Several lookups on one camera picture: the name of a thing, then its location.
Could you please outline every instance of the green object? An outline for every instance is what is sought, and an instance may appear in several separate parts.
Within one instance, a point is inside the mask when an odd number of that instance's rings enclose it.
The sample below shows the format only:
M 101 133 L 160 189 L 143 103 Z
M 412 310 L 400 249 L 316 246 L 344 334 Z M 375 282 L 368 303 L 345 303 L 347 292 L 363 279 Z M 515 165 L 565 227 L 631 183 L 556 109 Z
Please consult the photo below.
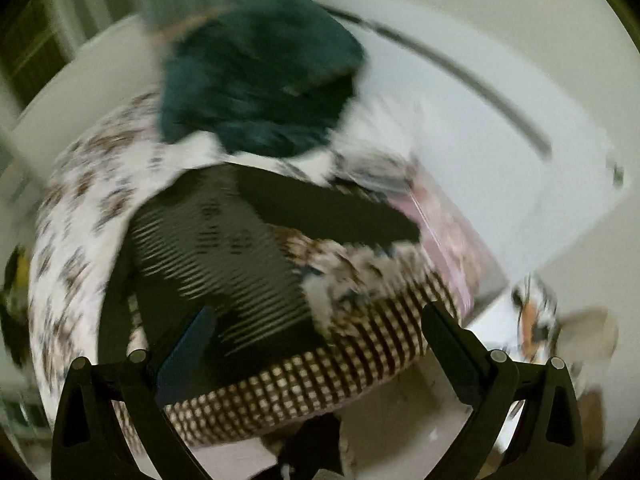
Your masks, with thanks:
M 207 22 L 168 63 L 161 132 L 214 132 L 229 153 L 295 156 L 327 144 L 364 61 L 311 0 L 254 0 Z

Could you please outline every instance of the round screw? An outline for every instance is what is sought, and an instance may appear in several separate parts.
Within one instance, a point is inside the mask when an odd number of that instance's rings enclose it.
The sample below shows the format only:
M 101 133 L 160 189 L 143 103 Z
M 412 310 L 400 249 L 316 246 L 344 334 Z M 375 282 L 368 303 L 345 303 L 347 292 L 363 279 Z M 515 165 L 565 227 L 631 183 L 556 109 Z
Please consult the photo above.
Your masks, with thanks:
M 77 357 L 71 363 L 71 367 L 74 370 L 82 370 L 84 366 L 89 362 L 89 359 L 86 357 Z
M 146 350 L 139 348 L 138 350 L 134 350 L 129 354 L 129 361 L 132 363 L 138 364 L 146 359 Z
M 559 357 L 552 357 L 551 365 L 556 370 L 562 370 L 564 368 L 564 361 L 562 361 L 562 359 Z
M 497 363 L 503 363 L 507 360 L 507 354 L 502 350 L 491 350 L 491 359 Z

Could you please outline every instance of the dark green fabric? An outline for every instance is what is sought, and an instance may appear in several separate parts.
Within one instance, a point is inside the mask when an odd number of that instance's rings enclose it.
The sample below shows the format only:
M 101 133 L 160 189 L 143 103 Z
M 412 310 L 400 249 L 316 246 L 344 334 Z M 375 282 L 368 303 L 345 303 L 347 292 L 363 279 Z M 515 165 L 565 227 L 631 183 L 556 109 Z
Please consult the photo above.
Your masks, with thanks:
M 328 143 L 363 60 L 358 41 L 311 0 L 254 0 L 177 45 L 162 138 L 206 130 L 229 153 L 299 155 Z
M 311 238 L 332 239 L 342 244 L 386 248 L 399 240 L 419 240 L 418 226 L 384 203 L 375 203 L 270 171 L 229 166 L 235 168 L 238 195 L 264 223 L 298 229 Z M 183 183 L 193 181 L 193 175 L 203 171 L 207 169 L 187 172 L 151 201 L 159 206 L 162 201 L 180 202 L 180 195 L 188 190 L 179 188 Z M 132 292 L 137 295 L 150 344 L 160 341 L 172 326 L 180 323 L 186 313 L 209 301 L 207 294 L 187 300 L 178 291 L 181 286 L 179 280 L 166 279 L 159 274 L 143 276 L 136 264 L 132 225 L 125 236 L 106 289 L 98 337 L 99 363 L 118 362 L 124 357 L 131 326 L 126 299 Z M 198 229 L 192 226 L 192 230 L 193 236 L 197 237 Z M 217 301 L 214 297 L 212 291 L 210 300 Z M 316 332 L 311 318 L 225 359 L 222 358 L 224 346 L 214 338 L 190 377 L 185 398 L 235 384 L 275 362 L 323 345 L 324 339 Z

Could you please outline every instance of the floor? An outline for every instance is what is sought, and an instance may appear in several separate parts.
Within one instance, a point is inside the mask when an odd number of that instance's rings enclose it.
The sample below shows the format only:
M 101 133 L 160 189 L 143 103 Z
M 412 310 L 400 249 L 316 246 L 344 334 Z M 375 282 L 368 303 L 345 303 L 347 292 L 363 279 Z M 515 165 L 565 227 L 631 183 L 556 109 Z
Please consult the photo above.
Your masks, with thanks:
M 356 460 L 356 477 L 422 479 L 460 432 L 469 415 L 433 356 L 340 411 Z M 275 463 L 258 439 L 196 450 L 215 480 L 246 480 Z M 138 465 L 158 478 L 147 457 Z

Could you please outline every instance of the beige round object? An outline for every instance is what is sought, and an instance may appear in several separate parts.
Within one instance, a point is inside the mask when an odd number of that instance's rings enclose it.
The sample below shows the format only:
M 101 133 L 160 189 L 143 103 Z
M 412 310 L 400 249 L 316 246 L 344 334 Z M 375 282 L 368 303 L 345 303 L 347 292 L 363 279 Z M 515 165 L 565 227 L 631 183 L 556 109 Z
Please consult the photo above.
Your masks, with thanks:
M 603 307 L 559 319 L 555 355 L 567 363 L 610 360 L 618 344 L 618 321 Z

